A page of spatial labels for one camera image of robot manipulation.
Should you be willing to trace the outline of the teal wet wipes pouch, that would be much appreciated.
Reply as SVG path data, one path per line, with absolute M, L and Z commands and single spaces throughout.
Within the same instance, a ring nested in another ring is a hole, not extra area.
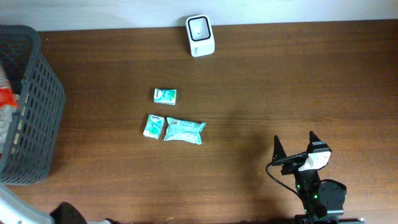
M 192 144 L 202 144 L 200 133 L 205 128 L 206 123 L 195 123 L 171 117 L 167 117 L 167 123 L 164 141 L 185 141 Z

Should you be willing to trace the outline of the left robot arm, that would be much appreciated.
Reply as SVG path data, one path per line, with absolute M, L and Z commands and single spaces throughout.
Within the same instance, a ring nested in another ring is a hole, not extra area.
M 62 202 L 50 213 L 42 212 L 21 200 L 6 185 L 1 184 L 2 224 L 120 224 L 105 218 L 101 221 L 86 220 L 70 203 Z

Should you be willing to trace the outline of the small teal tissue pack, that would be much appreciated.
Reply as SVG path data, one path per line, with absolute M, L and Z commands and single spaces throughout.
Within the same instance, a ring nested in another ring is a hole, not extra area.
M 159 139 L 165 124 L 165 118 L 150 114 L 145 125 L 143 135 L 147 138 Z

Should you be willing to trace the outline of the orange spaghetti package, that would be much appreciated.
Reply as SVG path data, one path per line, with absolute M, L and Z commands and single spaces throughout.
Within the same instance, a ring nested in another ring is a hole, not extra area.
M 7 79 L 6 73 L 1 66 L 1 107 L 3 106 L 11 106 L 14 108 L 18 108 L 17 101 L 14 99 L 13 91 L 11 89 L 11 84 Z

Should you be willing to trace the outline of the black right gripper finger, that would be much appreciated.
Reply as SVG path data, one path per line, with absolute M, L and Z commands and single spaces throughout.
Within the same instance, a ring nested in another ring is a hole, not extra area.
M 325 148 L 325 141 L 321 141 L 320 138 L 313 132 L 309 132 L 309 144 L 307 146 L 307 152 L 313 153 L 318 149 Z
M 286 158 L 286 153 L 284 148 L 280 142 L 278 135 L 274 136 L 274 151 L 272 156 L 272 164 L 283 164 L 283 161 Z

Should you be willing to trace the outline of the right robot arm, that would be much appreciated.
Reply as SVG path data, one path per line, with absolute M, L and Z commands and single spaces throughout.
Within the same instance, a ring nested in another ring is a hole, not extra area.
M 301 201 L 303 215 L 294 216 L 298 224 L 364 223 L 363 218 L 341 219 L 347 187 L 332 179 L 321 179 L 318 171 L 328 165 L 332 150 L 313 131 L 309 132 L 306 151 L 287 156 L 278 136 L 274 136 L 272 160 L 266 165 L 267 175 L 276 183 L 295 194 Z M 271 166 L 280 166 L 282 175 L 293 175 L 295 188 L 287 186 L 270 172 Z

